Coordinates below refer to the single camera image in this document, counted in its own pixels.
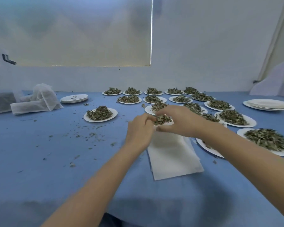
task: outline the black hook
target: black hook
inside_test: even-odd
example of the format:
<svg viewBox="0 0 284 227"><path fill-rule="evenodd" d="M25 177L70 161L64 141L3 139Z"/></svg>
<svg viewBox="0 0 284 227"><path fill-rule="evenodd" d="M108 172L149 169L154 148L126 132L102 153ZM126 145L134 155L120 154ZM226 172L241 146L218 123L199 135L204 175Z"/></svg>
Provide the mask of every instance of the black hook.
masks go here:
<svg viewBox="0 0 284 227"><path fill-rule="evenodd" d="M10 61L10 60L8 59L8 55L2 54L2 58L3 58L3 60L4 60L5 62L8 62L8 63L10 63L10 64L17 64L15 61Z"/></svg>

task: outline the forearm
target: forearm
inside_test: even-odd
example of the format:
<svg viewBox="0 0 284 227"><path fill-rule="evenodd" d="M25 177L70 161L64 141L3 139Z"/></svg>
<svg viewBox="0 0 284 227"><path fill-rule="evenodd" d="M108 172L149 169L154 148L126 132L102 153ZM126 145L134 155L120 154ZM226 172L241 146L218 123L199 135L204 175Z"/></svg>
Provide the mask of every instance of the forearm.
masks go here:
<svg viewBox="0 0 284 227"><path fill-rule="evenodd" d="M42 227L98 226L108 203L139 153L132 146L122 147Z"/></svg>
<svg viewBox="0 0 284 227"><path fill-rule="evenodd" d="M202 140L221 153L284 215L284 159L211 123Z"/></svg>

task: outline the white fabric bag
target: white fabric bag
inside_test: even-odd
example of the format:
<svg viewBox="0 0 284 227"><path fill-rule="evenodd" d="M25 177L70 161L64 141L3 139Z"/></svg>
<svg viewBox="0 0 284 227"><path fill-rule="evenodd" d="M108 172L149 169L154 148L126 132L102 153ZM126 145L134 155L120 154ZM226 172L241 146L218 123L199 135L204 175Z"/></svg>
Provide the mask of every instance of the white fabric bag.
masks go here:
<svg viewBox="0 0 284 227"><path fill-rule="evenodd" d="M37 84L33 88L33 94L20 98L21 103L12 103L13 114L19 115L29 112L51 111L63 108L51 86Z"/></svg>
<svg viewBox="0 0 284 227"><path fill-rule="evenodd" d="M154 180L204 171L188 137L155 131L148 154Z"/></svg>

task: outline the person's left hand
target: person's left hand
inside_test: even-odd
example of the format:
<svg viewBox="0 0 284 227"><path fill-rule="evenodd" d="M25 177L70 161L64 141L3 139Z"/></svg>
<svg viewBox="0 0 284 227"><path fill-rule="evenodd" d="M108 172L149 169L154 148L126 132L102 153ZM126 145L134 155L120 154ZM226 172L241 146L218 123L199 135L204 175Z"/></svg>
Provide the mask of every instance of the person's left hand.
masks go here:
<svg viewBox="0 0 284 227"><path fill-rule="evenodd" d="M155 121L154 116L144 113L128 122L125 145L134 147L139 152L144 151L151 142Z"/></svg>

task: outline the blue table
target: blue table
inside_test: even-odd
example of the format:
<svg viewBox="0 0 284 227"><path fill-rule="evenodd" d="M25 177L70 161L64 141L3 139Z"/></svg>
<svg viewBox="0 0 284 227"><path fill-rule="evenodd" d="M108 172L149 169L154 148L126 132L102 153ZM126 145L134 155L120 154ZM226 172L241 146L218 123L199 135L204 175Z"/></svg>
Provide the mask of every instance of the blue table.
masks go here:
<svg viewBox="0 0 284 227"><path fill-rule="evenodd" d="M57 97L70 94L58 92ZM124 105L116 103L118 96L87 94L88 101L64 104L64 108L51 112L0 114L0 226L15 226L15 222L19 226L40 225L118 151L127 122L144 112L142 103ZM272 128L284 134L284 111L266 112L242 104L259 97L246 92L208 94L255 119L255 128ZM82 119L87 110L99 105L116 109L117 117L102 123ZM284 227L284 217L227 160L216 159L192 144L203 173L154 181L145 151L125 176L108 213L141 226Z"/></svg>

